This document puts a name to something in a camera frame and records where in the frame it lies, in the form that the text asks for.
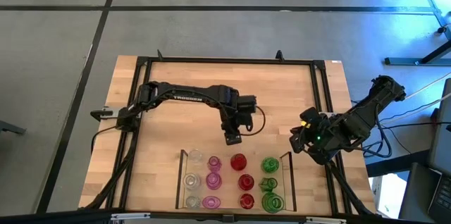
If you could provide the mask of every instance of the red glass cup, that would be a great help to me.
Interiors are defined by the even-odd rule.
[[[240,171],[246,168],[247,160],[244,154],[236,154],[230,159],[232,168],[236,171]]]
[[[252,189],[254,186],[254,178],[249,174],[240,176],[238,180],[238,187],[244,191]]]
[[[244,193],[240,197],[240,205],[244,209],[251,209],[254,207],[254,197],[251,194]]]

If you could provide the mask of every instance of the green glass cup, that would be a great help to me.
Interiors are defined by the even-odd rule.
[[[282,197],[274,192],[267,192],[261,199],[261,205],[268,213],[277,213],[283,210],[285,204]]]
[[[261,162],[261,169],[265,173],[274,173],[279,169],[279,161],[274,157],[266,157]]]
[[[259,183],[262,192],[272,192],[277,187],[277,180],[275,178],[263,178]]]

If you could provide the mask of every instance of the black metal frame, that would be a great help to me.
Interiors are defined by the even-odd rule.
[[[168,58],[164,58],[161,55],[161,52],[159,50],[157,50],[157,54],[158,56],[156,57],[138,57],[137,58],[137,63],[135,66],[135,73],[133,75],[133,80],[132,80],[132,85],[130,87],[130,95],[129,95],[129,102],[130,103],[134,96],[135,96],[135,92],[137,89],[137,82],[138,79],[140,77],[140,71],[142,66],[146,65],[146,70],[145,70],[145,74],[144,74],[144,81],[148,82],[149,81],[149,77],[150,77],[150,70],[152,68],[152,62],[165,62],[165,63],[170,63],[170,62],[182,62],[182,63],[248,63],[248,64],[284,64],[284,65],[298,65],[298,66],[309,66],[309,71],[310,71],[310,76],[311,76],[311,84],[313,87],[313,93],[314,93],[314,101],[315,101],[315,106],[316,108],[321,111],[321,97],[319,94],[319,86],[318,86],[318,79],[316,77],[316,69],[318,69],[320,71],[321,74],[321,80],[323,83],[323,90],[324,90],[324,94],[325,94],[325,100],[326,100],[326,105],[328,107],[328,111],[332,111],[332,100],[330,97],[330,90],[328,87],[328,80],[327,80],[327,74],[326,74],[326,66],[324,61],[306,61],[306,60],[285,60],[283,58],[283,54],[281,51],[278,51],[276,54],[276,58],[275,59],[251,59],[251,58],[190,58],[190,57],[186,57],[186,58],[178,58],[178,57],[168,57]],[[133,137],[132,140],[137,140],[138,138],[138,134],[139,134],[139,128],[137,129],[136,132],[133,132]],[[118,164],[121,162],[122,160],[122,155],[123,155],[123,149],[125,147],[125,139],[127,137],[127,133],[123,132],[121,134],[121,140],[119,142],[119,146],[118,146],[118,151],[116,152],[116,160],[115,160],[115,168],[113,171],[115,171],[117,169]],[[343,163],[342,161],[338,161],[338,166],[340,167],[340,172],[345,175],[345,171],[343,168]],[[128,187],[130,184],[130,179],[131,179],[131,170],[132,170],[132,163],[128,166],[128,169],[125,172],[125,177],[123,180],[123,187],[121,190],[121,199],[120,199],[120,203],[119,203],[119,208],[120,209],[125,209],[125,204],[126,204],[126,199],[127,199],[127,195],[128,195]],[[335,195],[335,188],[334,188],[334,184],[333,184],[333,176],[331,171],[326,167],[326,177],[327,177],[327,185],[328,185],[328,192],[329,192],[329,199],[330,199],[330,207],[331,207],[331,211],[333,216],[335,216],[336,214],[338,214],[338,203],[337,203],[337,198]],[[294,177],[292,175],[292,188],[295,187],[294,185]],[[177,190],[180,190],[180,179],[177,185]],[[106,207],[112,207],[113,205],[113,198],[114,198],[114,194],[115,194],[116,190],[113,189],[107,199],[107,205]],[[345,201],[345,205],[349,204],[349,209],[350,209],[350,202],[349,200],[346,198],[345,194],[342,193],[344,195],[343,199]],[[348,208],[345,207],[345,213],[351,213],[350,211],[348,211]]]
[[[446,20],[441,16],[435,1],[428,0],[428,3],[440,26],[445,26]],[[389,66],[451,66],[451,59],[442,58],[451,51],[451,31],[448,27],[445,28],[445,36],[448,41],[423,58],[385,58],[385,64]]]
[[[184,63],[250,63],[250,64],[287,64],[287,65],[299,65],[299,66],[309,66],[311,79],[312,79],[312,87],[314,93],[314,99],[316,105],[320,108],[320,94],[318,88],[318,82],[316,79],[316,69],[320,70],[326,105],[328,110],[332,110],[332,101],[330,98],[330,91],[328,89],[328,81],[326,74],[326,67],[324,61],[305,61],[305,60],[285,60],[283,58],[282,52],[278,51],[276,55],[276,59],[241,59],[241,58],[164,58],[161,55],[161,52],[158,51],[157,57],[138,57],[137,64],[135,66],[135,74],[133,77],[133,83],[130,86],[130,95],[129,100],[132,95],[134,95],[137,88],[137,81],[140,77],[141,67],[145,64],[145,76],[144,81],[147,82],[150,76],[150,70],[153,61],[158,62],[184,62]],[[132,141],[130,144],[136,144],[137,138],[139,134],[139,128],[133,132]],[[116,160],[121,160],[120,148],[121,143],[118,146],[118,151],[116,152]],[[338,161],[338,165],[342,166],[342,161]],[[0,222],[2,223],[91,223],[94,221],[102,221],[102,220],[110,220],[111,214],[113,213],[142,213],[136,211],[126,211],[125,204],[128,195],[128,187],[131,179],[131,170],[132,163],[128,166],[128,169],[125,172],[123,187],[121,190],[121,199],[119,202],[119,208],[106,208],[106,209],[83,209],[79,211],[69,211],[69,212],[60,212],[60,213],[38,213],[35,215],[24,215],[24,216],[7,216],[0,217]],[[344,168],[342,167],[340,172],[344,175]],[[224,213],[169,213],[169,212],[144,212],[142,215],[145,215],[147,218],[172,218],[172,219],[196,219],[196,220],[219,220],[223,222],[235,222],[239,220],[254,220],[254,221],[292,221],[298,223],[305,223],[308,220],[313,221],[313,218],[339,218],[345,219],[348,223],[419,223],[408,220],[390,220],[390,219],[382,219],[377,216],[356,216],[353,215],[350,211],[346,210],[345,213],[338,213],[338,206],[335,196],[335,189],[333,184],[333,178],[329,171],[326,169],[326,177],[330,177],[331,179],[327,179],[328,183],[328,191],[330,197],[330,207],[332,211],[332,216],[282,216],[282,215],[266,215],[266,214],[224,214]],[[291,180],[292,186],[294,188],[294,178],[292,176]],[[109,195],[110,204],[112,204],[112,198],[114,196],[115,190],[112,190],[112,193]]]

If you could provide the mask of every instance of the white cable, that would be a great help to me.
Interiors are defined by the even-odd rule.
[[[442,97],[442,99],[436,100],[436,101],[434,101],[432,104],[429,104],[428,106],[426,106],[426,107],[424,107],[424,108],[422,108],[422,109],[419,109],[418,111],[415,111],[415,112],[413,112],[413,113],[407,114],[407,115],[402,116],[402,117],[399,117],[399,118],[394,118],[394,119],[392,119],[392,120],[389,120],[389,121],[387,121],[387,122],[384,122],[382,125],[386,125],[386,124],[391,123],[391,122],[394,122],[394,121],[396,121],[396,120],[403,119],[403,118],[406,118],[406,117],[408,117],[408,116],[412,116],[412,115],[414,115],[414,114],[416,114],[416,113],[418,113],[418,112],[424,111],[425,109],[431,107],[432,105],[437,104],[438,102],[441,102],[441,101],[445,100],[445,99],[448,98],[448,97],[451,97],[451,93],[445,95],[444,97]]]
[[[442,80],[444,77],[446,77],[446,76],[448,76],[448,75],[450,75],[450,74],[451,74],[451,72],[447,73],[445,76],[443,76],[443,77],[441,77],[441,78],[438,78],[437,80],[432,81],[431,83],[429,83],[429,84],[427,84],[426,86],[422,87],[420,90],[418,90],[418,91],[416,91],[415,93],[410,94],[409,96],[407,96],[404,100],[407,100],[407,99],[409,99],[409,98],[415,96],[415,95],[418,94],[419,92],[421,92],[421,91],[427,89],[428,87],[430,87],[430,86],[432,86],[433,84],[439,82],[439,81]]]

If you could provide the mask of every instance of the black cable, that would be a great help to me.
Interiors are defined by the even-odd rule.
[[[398,143],[405,151],[407,151],[409,154],[412,154],[406,147],[404,147],[403,144],[401,144],[401,141],[396,137],[396,135],[395,135],[395,133],[393,132],[393,130],[391,130],[390,128],[386,128],[386,129],[389,129],[389,130],[392,132],[393,137],[395,137],[397,143]]]
[[[414,125],[451,125],[451,122],[425,122],[425,123],[411,123],[411,124],[402,124],[402,125],[394,125],[390,127],[383,128],[384,130],[393,129],[397,127],[404,127],[404,126],[414,126]]]
[[[108,127],[108,128],[106,128],[106,129],[100,130],[100,131],[96,132],[96,133],[94,134],[94,136],[92,136],[92,140],[91,140],[91,154],[92,154],[92,152],[94,151],[94,144],[95,144],[97,135],[99,135],[99,134],[101,134],[101,133],[103,133],[103,132],[106,132],[107,130],[114,129],[114,128],[116,128],[115,125],[112,126],[112,127]]]
[[[122,160],[122,162],[119,165],[116,172],[111,175],[111,178],[105,184],[104,188],[100,191],[100,193],[98,193],[98,195],[94,198],[94,200],[85,207],[86,209],[100,208],[100,206],[104,202],[107,195],[113,189],[114,185],[118,182],[122,173],[130,165],[131,160],[132,160],[133,156],[135,155],[135,148],[136,148],[136,144],[130,144],[130,148],[128,149],[127,154],[125,155],[124,159]]]
[[[260,107],[258,107],[258,106],[255,106],[255,107],[256,107],[257,109],[259,109],[259,110],[261,111],[261,114],[263,115],[263,124],[261,125],[261,128],[260,128],[258,131],[253,132],[253,133],[249,133],[249,134],[241,133],[242,136],[253,136],[253,135],[256,135],[256,134],[258,134],[259,132],[261,132],[261,131],[263,130],[263,128],[265,128],[265,124],[266,124],[266,115],[265,115],[264,111],[263,111]]]
[[[412,111],[418,111],[420,108],[423,108],[423,107],[426,107],[426,106],[428,106],[428,105],[431,105],[431,104],[434,103],[434,102],[436,102],[436,101],[432,101],[432,102],[430,102],[430,103],[428,103],[428,104],[421,105],[420,107],[414,108],[413,110],[410,110],[410,111],[406,111],[406,112],[404,112],[403,114],[397,114],[397,115],[391,116],[391,117],[389,117],[389,118],[384,118],[384,119],[381,120],[381,122],[384,121],[384,120],[396,118],[396,117],[398,117],[398,116],[403,116],[403,115],[405,115],[405,114],[407,114],[407,113],[409,113],[409,112],[412,112]]]
[[[349,149],[349,150],[359,150],[359,151],[363,151],[363,152],[368,152],[370,154],[373,154],[374,156],[379,156],[381,158],[387,158],[386,155],[382,155],[380,153],[377,153],[375,151],[372,150],[368,150],[368,149],[363,149],[361,147],[342,147],[342,149]]]
[[[365,153],[364,153],[364,157],[365,157],[365,158],[372,157],[372,156],[378,156],[378,157],[381,157],[381,158],[389,158],[389,157],[392,156],[392,153],[393,153],[393,152],[392,152],[392,146],[391,146],[390,142],[388,141],[387,136],[385,135],[385,133],[384,133],[384,131],[383,131],[381,122],[379,121],[379,117],[378,117],[378,107],[379,107],[379,104],[376,104],[376,107],[375,107],[375,109],[374,109],[374,113],[375,113],[376,124],[377,124],[377,126],[378,126],[379,132],[381,133],[381,140],[378,141],[378,142],[374,142],[373,144],[370,144],[370,145],[365,146],[364,148],[362,148],[362,151],[371,154],[371,155],[365,156]],[[384,142],[387,144],[388,154],[380,154]],[[376,151],[370,150],[370,148],[371,148],[372,146],[376,145],[376,144],[379,144],[378,150],[376,150]]]

